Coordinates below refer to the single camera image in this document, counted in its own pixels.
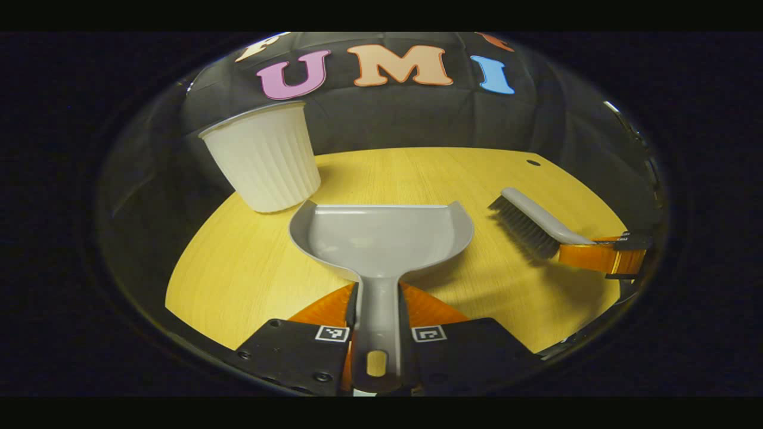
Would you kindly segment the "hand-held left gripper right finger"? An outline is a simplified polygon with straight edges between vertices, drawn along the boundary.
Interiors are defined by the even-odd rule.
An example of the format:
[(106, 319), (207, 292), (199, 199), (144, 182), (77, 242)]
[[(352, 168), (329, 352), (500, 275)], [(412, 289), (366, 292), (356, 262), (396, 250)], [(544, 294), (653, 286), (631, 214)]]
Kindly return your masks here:
[(403, 283), (411, 372), (406, 387), (425, 396), (485, 396), (536, 375), (539, 354), (493, 318), (470, 319)]

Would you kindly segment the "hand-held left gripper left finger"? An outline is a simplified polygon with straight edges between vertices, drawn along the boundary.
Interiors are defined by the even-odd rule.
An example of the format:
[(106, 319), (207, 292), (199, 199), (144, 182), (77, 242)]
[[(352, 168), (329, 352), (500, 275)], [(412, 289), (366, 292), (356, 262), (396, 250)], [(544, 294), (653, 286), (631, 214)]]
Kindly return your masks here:
[(265, 321), (236, 348), (236, 366), (297, 393), (348, 396), (354, 289), (343, 286), (289, 319)]

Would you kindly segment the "small grey broom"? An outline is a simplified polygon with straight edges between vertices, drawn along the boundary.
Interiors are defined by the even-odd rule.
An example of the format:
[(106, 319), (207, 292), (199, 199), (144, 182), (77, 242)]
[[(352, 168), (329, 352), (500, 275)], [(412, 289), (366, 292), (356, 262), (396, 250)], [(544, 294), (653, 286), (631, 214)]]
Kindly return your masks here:
[(562, 246), (592, 246), (589, 240), (567, 228), (554, 215), (518, 188), (503, 188), (488, 210), (529, 255), (553, 259)]

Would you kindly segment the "grey plastic dustpan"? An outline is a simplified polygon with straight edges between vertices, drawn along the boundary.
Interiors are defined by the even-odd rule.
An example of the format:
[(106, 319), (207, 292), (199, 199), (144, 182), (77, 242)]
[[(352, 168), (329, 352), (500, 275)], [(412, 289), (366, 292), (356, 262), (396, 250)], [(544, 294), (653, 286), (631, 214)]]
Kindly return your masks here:
[(412, 386), (411, 305), (401, 283), (438, 271), (471, 244), (465, 207), (325, 206), (305, 201), (289, 225), (293, 244), (355, 283), (352, 385), (366, 393)]

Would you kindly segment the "white ribbed garbage bin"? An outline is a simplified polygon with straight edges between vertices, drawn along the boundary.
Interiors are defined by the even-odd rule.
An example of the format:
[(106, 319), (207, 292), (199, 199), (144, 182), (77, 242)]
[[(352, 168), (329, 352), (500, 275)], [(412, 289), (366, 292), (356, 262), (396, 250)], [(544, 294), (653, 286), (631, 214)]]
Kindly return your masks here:
[(213, 161), (254, 212), (298, 206), (321, 186), (305, 101), (266, 105), (200, 132)]

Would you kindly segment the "black backdrop cloth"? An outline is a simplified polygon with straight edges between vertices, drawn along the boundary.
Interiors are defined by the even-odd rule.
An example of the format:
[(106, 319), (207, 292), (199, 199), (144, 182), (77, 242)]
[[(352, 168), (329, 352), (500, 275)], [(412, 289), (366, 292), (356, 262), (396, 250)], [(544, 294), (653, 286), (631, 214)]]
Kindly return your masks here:
[[(360, 87), (357, 45), (398, 56), (442, 48), (452, 85), (412, 79)], [(299, 85), (298, 57), (329, 51), (324, 83), (300, 97), (314, 154), (398, 147), (474, 147), (541, 155), (579, 179), (628, 230), (662, 220), (659, 174), (648, 133), (631, 109), (569, 60), (528, 44), (494, 46), (475, 32), (294, 32), (185, 66), (120, 126), (104, 159), (94, 234), (118, 282), (145, 307), (157, 306), (170, 267), (232, 187), (199, 133), (236, 114), (270, 105), (260, 70), (286, 63), (283, 82)]]

